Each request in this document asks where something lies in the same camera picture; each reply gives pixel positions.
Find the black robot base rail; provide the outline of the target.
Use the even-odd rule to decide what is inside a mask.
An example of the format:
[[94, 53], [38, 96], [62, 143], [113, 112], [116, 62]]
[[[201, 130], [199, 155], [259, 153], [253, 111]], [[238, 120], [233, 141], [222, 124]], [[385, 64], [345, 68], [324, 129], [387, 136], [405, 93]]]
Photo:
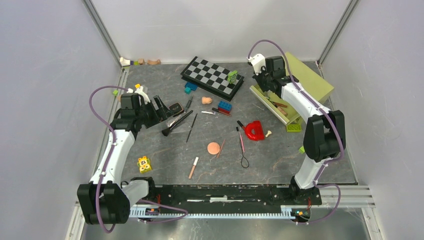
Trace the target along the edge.
[[282, 206], [321, 205], [316, 187], [296, 195], [288, 185], [277, 184], [206, 184], [156, 185], [139, 204], [159, 203], [161, 214], [277, 214]]

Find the large black powder brush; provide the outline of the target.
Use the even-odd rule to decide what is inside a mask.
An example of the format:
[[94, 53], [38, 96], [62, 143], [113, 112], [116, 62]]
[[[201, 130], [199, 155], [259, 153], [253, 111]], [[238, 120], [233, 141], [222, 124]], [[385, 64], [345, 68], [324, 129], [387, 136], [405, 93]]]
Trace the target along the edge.
[[184, 116], [182, 116], [181, 118], [179, 118], [178, 120], [176, 120], [171, 126], [169, 126], [168, 128], [163, 129], [161, 131], [162, 134], [167, 137], [172, 132], [172, 130], [177, 127], [177, 125], [179, 125], [180, 123], [182, 123], [192, 113], [193, 113], [193, 110], [190, 110]]

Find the black square compact case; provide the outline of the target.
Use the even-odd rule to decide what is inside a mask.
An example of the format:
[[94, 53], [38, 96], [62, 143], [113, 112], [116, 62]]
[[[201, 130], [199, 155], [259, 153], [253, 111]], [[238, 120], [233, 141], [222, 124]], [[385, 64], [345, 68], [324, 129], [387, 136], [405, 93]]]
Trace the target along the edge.
[[183, 106], [179, 102], [171, 104], [168, 109], [171, 111], [174, 117], [182, 114], [184, 112]]

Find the blue red toy brick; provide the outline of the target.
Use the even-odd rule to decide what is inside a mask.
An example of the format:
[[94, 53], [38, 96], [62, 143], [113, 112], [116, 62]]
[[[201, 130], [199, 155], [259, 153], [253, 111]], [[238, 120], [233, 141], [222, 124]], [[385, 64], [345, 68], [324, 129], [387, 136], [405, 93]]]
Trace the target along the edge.
[[224, 112], [224, 113], [226, 113], [226, 114], [230, 114], [230, 112], [231, 112], [231, 110], [232, 110], [232, 105], [230, 104], [230, 103], [228, 103], [228, 102], [225, 102], [225, 101], [220, 101], [219, 103], [218, 103], [218, 109], [221, 111], [221, 112]]

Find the wooden blocks in corner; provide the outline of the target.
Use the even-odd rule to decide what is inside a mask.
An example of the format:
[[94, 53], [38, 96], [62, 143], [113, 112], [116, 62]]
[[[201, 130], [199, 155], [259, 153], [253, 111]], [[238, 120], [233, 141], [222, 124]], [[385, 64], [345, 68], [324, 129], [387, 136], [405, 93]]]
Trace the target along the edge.
[[144, 60], [143, 58], [139, 58], [138, 60], [130, 60], [124, 57], [119, 58], [119, 63], [122, 67], [129, 67], [134, 65], [160, 65], [162, 62], [160, 59], [157, 60]]

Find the grey concealer stick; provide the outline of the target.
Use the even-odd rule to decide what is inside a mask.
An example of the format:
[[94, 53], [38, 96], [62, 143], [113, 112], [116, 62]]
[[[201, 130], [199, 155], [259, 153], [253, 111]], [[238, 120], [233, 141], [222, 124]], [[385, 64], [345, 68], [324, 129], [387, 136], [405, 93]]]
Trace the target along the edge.
[[185, 106], [185, 108], [184, 108], [184, 112], [185, 112], [185, 113], [186, 113], [186, 112], [188, 112], [188, 110], [189, 110], [189, 108], [190, 108], [190, 106], [191, 106], [192, 100], [193, 100], [193, 96], [191, 96], [191, 97], [189, 98], [189, 100], [187, 101], [187, 103], [186, 103], [186, 106]]

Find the lime green toy brick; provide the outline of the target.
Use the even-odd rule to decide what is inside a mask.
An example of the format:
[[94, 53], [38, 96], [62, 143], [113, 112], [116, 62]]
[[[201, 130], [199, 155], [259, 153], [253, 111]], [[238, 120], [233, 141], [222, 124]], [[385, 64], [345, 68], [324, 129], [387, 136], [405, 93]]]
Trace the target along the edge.
[[301, 124], [288, 124], [286, 125], [286, 131], [288, 133], [301, 133], [302, 132], [302, 126]]

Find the foundation bottle with grey cap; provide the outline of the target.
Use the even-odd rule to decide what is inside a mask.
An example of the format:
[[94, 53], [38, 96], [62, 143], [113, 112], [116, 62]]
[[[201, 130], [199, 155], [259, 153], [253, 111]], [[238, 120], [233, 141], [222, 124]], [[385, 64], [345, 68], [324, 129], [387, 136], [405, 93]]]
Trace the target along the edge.
[[282, 115], [284, 116], [288, 115], [287, 112], [284, 110], [284, 107], [278, 106], [277, 109]]

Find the clear plastic wrapper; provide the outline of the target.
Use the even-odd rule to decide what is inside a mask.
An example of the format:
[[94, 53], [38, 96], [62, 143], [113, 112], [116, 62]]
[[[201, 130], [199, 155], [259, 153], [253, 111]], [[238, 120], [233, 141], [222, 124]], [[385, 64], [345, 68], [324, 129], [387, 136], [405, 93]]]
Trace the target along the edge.
[[192, 116], [187, 117], [185, 120], [180, 122], [175, 128], [173, 128], [169, 135], [175, 135], [179, 133], [188, 132], [191, 129], [191, 122], [193, 120]]

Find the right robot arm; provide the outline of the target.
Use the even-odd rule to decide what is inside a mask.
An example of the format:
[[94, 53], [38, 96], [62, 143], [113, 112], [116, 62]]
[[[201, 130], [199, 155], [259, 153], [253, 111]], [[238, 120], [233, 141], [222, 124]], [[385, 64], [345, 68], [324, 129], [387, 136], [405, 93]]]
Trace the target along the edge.
[[317, 189], [318, 179], [328, 164], [344, 155], [344, 114], [323, 106], [306, 91], [292, 74], [285, 54], [273, 57], [256, 54], [247, 60], [260, 89], [286, 101], [306, 122], [303, 139], [306, 156], [288, 191], [293, 203], [302, 204]]

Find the red toy magnet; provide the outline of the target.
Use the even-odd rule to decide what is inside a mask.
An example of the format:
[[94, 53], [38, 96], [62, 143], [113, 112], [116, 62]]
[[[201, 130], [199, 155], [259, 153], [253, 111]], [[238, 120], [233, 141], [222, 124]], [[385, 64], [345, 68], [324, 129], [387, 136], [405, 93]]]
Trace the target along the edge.
[[252, 141], [262, 141], [265, 139], [262, 124], [259, 120], [248, 123], [244, 127], [245, 135]]

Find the small silver white tube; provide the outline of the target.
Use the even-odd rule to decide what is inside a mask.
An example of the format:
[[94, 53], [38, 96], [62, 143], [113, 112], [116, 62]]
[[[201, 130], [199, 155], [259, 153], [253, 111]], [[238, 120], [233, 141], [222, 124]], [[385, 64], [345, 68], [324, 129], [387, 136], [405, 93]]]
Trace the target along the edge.
[[212, 111], [201, 111], [201, 113], [209, 114], [209, 115], [215, 115], [216, 114], [215, 112], [212, 112]]

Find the black white chessboard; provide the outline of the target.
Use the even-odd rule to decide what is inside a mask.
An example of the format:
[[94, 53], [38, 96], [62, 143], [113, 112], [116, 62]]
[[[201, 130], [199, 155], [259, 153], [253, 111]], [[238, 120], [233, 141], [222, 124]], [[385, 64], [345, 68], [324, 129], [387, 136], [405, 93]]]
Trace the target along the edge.
[[228, 82], [231, 71], [216, 63], [195, 56], [180, 73], [181, 78], [226, 101], [231, 101], [244, 83], [238, 74], [235, 83]]

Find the small green block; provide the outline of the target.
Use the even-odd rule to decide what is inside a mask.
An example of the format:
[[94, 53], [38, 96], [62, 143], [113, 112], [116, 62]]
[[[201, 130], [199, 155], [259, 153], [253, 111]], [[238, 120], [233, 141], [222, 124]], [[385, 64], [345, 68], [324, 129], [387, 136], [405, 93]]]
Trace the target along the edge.
[[303, 146], [301, 146], [300, 148], [299, 148], [299, 150], [298, 150], [301, 154], [304, 154], [305, 153], [305, 149], [304, 149], [304, 147]]

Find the brown lip gloss tube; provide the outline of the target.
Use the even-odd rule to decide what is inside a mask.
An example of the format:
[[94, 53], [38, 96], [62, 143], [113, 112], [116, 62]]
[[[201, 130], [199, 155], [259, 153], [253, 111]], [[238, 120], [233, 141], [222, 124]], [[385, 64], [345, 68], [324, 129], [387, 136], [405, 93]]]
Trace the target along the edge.
[[272, 104], [276, 107], [282, 107], [282, 108], [287, 108], [288, 106], [282, 103], [278, 103], [278, 102], [272, 102]]

